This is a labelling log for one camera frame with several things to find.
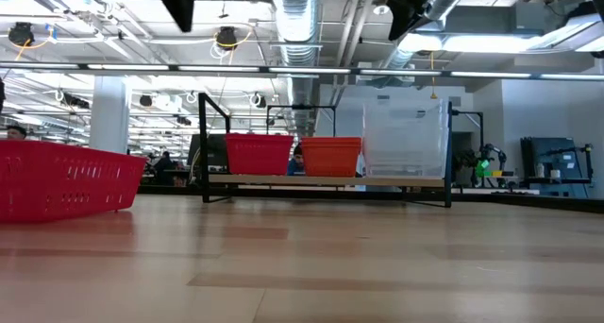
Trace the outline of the black wall panel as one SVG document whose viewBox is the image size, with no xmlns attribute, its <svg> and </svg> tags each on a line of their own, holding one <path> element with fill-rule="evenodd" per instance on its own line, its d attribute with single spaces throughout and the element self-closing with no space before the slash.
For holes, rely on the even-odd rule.
<svg viewBox="0 0 604 323">
<path fill-rule="evenodd" d="M 588 199 L 593 183 L 593 146 L 572 138 L 524 137 L 520 140 L 524 177 L 521 185 L 541 196 Z"/>
</svg>

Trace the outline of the black monitor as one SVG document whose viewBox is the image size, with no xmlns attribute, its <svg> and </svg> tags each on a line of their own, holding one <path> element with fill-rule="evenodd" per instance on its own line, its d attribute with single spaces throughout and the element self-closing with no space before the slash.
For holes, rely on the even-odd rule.
<svg viewBox="0 0 604 323">
<path fill-rule="evenodd" d="M 227 145 L 224 134 L 210 134 L 206 140 L 208 150 L 208 165 L 220 168 L 226 168 Z M 188 165 L 193 165 L 193 158 L 200 148 L 200 135 L 194 134 L 191 139 L 190 149 L 187 159 Z"/>
</svg>

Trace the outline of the black aluminium table frame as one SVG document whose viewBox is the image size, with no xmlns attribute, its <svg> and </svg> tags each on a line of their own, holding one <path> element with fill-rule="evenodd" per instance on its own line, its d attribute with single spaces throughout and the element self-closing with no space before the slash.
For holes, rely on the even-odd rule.
<svg viewBox="0 0 604 323">
<path fill-rule="evenodd" d="M 208 198 L 213 197 L 262 197 L 289 199 L 326 199 L 326 200 L 372 200 L 428 203 L 435 202 L 437 207 L 450 208 L 453 203 L 474 202 L 504 205 L 525 206 L 578 213 L 596 213 L 604 215 L 604 200 L 575 199 L 569 197 L 551 197 L 541 195 L 518 195 L 495 193 L 489 195 L 436 193 L 386 193 L 386 192 L 349 192 L 349 191 L 314 191 L 303 189 L 243 189 L 211 188 Z"/>
</svg>

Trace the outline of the white square column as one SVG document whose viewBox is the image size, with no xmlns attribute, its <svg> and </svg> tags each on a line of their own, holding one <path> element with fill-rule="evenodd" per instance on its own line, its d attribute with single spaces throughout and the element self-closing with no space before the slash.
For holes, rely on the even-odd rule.
<svg viewBox="0 0 604 323">
<path fill-rule="evenodd" d="M 90 148 L 121 154 L 127 152 L 131 94 L 124 77 L 94 78 Z"/>
</svg>

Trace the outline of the long ceiling light bar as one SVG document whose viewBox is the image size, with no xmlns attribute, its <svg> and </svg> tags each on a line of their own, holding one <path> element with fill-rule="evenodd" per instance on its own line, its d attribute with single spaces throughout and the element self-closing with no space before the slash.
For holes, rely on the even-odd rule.
<svg viewBox="0 0 604 323">
<path fill-rule="evenodd" d="M 219 77 L 442 77 L 553 80 L 571 82 L 604 82 L 604 74 L 518 73 L 450 70 L 389 70 L 369 68 L 321 68 L 249 65 L 174 65 L 0 61 L 0 69 L 33 72 L 78 73 L 86 75 L 153 75 L 153 76 L 219 76 Z"/>
</svg>

